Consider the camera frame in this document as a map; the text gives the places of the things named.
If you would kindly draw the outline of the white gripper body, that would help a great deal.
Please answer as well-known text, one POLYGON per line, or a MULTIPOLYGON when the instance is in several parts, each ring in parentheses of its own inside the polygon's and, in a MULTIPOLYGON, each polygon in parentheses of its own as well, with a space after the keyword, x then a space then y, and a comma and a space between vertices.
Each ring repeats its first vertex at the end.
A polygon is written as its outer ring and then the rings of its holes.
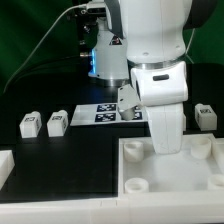
POLYGON ((186 63, 130 71, 133 88, 145 108, 154 150, 178 153, 183 136, 183 102, 188 99, 186 63))

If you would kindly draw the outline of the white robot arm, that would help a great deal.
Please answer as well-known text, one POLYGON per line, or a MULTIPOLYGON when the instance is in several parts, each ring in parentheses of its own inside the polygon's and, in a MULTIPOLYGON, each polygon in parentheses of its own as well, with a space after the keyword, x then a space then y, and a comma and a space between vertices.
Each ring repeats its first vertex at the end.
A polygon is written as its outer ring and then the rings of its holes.
POLYGON ((118 89, 118 111, 125 120, 134 108, 147 114, 158 154, 181 149, 183 103, 188 99, 185 29, 202 26, 218 0, 89 0, 84 11, 104 17, 112 42, 96 65, 127 76, 118 89))

